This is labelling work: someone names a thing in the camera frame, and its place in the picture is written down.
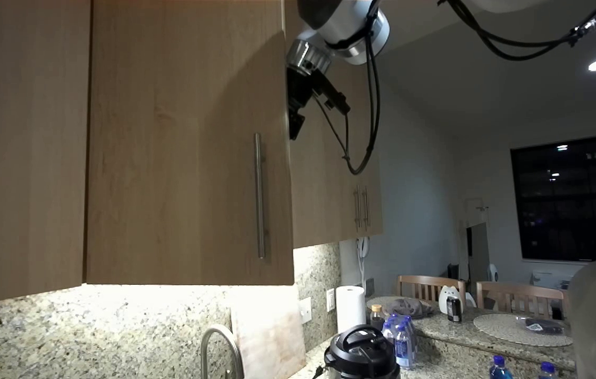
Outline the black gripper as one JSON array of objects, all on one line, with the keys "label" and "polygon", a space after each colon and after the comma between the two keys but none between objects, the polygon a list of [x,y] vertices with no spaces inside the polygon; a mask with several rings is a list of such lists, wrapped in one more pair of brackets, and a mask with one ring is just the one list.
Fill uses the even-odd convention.
[{"label": "black gripper", "polygon": [[306,122],[301,109],[309,99],[323,95],[328,107],[338,109],[343,115],[350,114],[350,106],[343,93],[338,93],[328,79],[315,69],[311,73],[304,73],[301,69],[289,66],[286,68],[286,106],[289,106],[289,136],[296,140],[298,130]]}]

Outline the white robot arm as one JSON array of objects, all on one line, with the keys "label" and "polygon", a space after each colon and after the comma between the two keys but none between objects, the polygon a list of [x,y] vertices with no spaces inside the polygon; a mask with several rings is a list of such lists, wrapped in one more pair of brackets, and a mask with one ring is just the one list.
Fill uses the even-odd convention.
[{"label": "white robot arm", "polygon": [[454,133],[596,121],[596,0],[296,0],[289,125],[323,95],[352,107],[330,63],[378,69]]}]

